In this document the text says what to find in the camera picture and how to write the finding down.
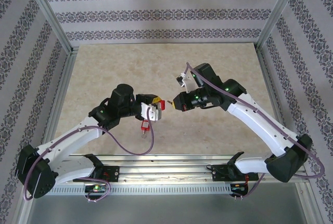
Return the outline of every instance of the black cable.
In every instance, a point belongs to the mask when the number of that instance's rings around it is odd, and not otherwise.
[[[200,107],[200,108],[203,110],[206,110],[206,109],[211,109],[211,108],[215,108],[215,107],[217,107],[217,106],[207,106],[207,107]]]

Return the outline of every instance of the aluminum frame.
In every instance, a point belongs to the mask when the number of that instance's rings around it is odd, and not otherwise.
[[[71,155],[69,158],[70,160],[77,159],[80,156]],[[98,155],[97,158],[104,165],[120,167],[117,184],[163,185],[215,183],[212,181],[212,174],[206,169],[206,166],[208,164],[226,164],[232,155]],[[305,175],[305,168],[301,167],[298,174]],[[263,183],[270,182],[278,182],[278,180],[266,174]],[[308,182],[308,180],[293,177],[290,182]]]
[[[53,104],[53,107],[51,110],[49,121],[47,123],[43,143],[50,142],[54,138],[54,135],[55,135],[55,132],[57,129],[57,125],[59,122],[60,114],[61,114],[62,105],[65,100],[70,77],[71,77],[71,74],[72,74],[72,71],[74,68],[75,59],[76,59],[76,54],[72,54],[72,52],[70,52],[67,56],[65,67],[64,67],[61,79],[60,79],[60,84],[59,84],[57,95],[56,95],[56,98],[55,98],[55,101],[54,101],[54,104]],[[23,200],[23,189],[22,189],[21,193],[20,193],[20,199],[16,206],[14,216],[13,216],[11,223],[12,224],[27,223],[32,203],[33,203],[33,200],[31,200],[29,202],[25,202]]]
[[[298,196],[308,223],[324,224],[319,206],[309,182],[296,183]]]
[[[256,50],[260,50],[260,48],[264,45],[266,39],[271,33],[278,17],[281,15],[283,9],[287,5],[289,0],[277,0],[271,15],[269,16],[263,30],[260,33],[258,40],[255,42]]]
[[[56,36],[60,40],[63,48],[66,50],[66,54],[72,52],[72,45],[70,44],[66,33],[62,29],[59,20],[57,19],[55,13],[53,12],[50,4],[47,0],[36,0],[39,7],[41,8],[46,20],[50,23],[52,30],[55,32]]]

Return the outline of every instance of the yellow label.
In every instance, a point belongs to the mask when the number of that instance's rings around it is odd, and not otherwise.
[[[161,98],[160,98],[160,97],[156,97],[156,98],[154,98],[154,99],[152,100],[152,103],[157,103],[157,102],[159,102],[159,101],[161,101]]]

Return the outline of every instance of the damask pattern wall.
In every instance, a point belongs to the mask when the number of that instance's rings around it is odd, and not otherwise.
[[[36,0],[0,0],[0,223],[11,223],[19,151],[41,144],[66,61]]]
[[[284,124],[309,134],[325,175],[311,180],[325,223],[333,222],[332,0],[289,0],[261,50]],[[319,166],[306,165],[310,174]]]
[[[277,0],[48,0],[73,46],[255,42]]]

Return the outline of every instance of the gray floor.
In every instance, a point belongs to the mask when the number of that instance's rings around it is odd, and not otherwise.
[[[306,223],[293,183],[262,183],[243,201],[229,195],[45,196],[33,203],[29,224]]]
[[[56,137],[83,120],[89,111],[110,97],[120,83],[134,88],[134,94],[155,94],[173,100],[184,91],[176,77],[193,67],[212,65],[222,81],[238,81],[256,102],[273,115],[271,102],[252,43],[243,44],[133,44],[82,45],[63,103]],[[111,130],[128,150],[136,153],[150,146],[150,135],[142,139],[141,121],[122,118]],[[221,154],[238,151],[258,154],[267,145],[242,121],[220,108],[188,112],[174,110],[170,104],[162,119],[153,123],[155,145],[150,154]],[[95,139],[76,153],[126,154],[108,136]]]

